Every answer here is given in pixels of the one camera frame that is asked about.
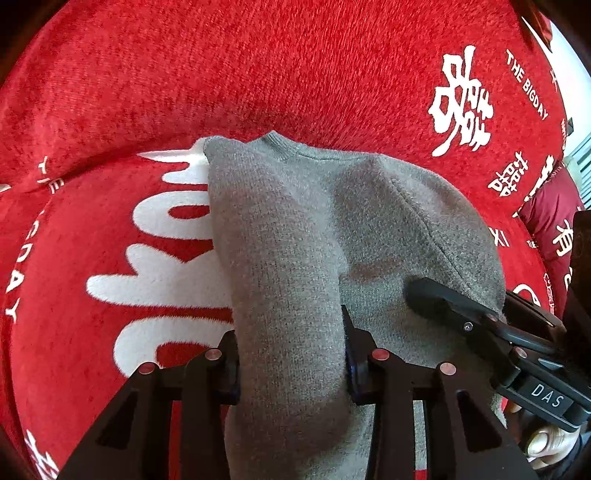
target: red blanket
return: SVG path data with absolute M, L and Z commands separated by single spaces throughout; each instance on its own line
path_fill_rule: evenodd
M 139 151 L 276 129 L 411 161 L 470 199 L 508 288 L 550 309 L 541 260 L 512 214 L 561 158 L 565 114 L 550 65 L 523 35 L 508 1 L 70 0 L 0 96 L 0 183 L 12 185 L 0 194 L 9 287 L 0 421 L 14 441 L 51 475 L 134 362 L 183 362 L 208 344 L 212 324 L 231 322 L 220 302 L 89 294 L 91 277 L 136 273 L 137 255 L 166 271 L 215 270 L 208 238 L 134 223 L 156 194 L 206 188 L 166 181 L 182 167 Z M 168 216 L 207 214 L 189 205 Z

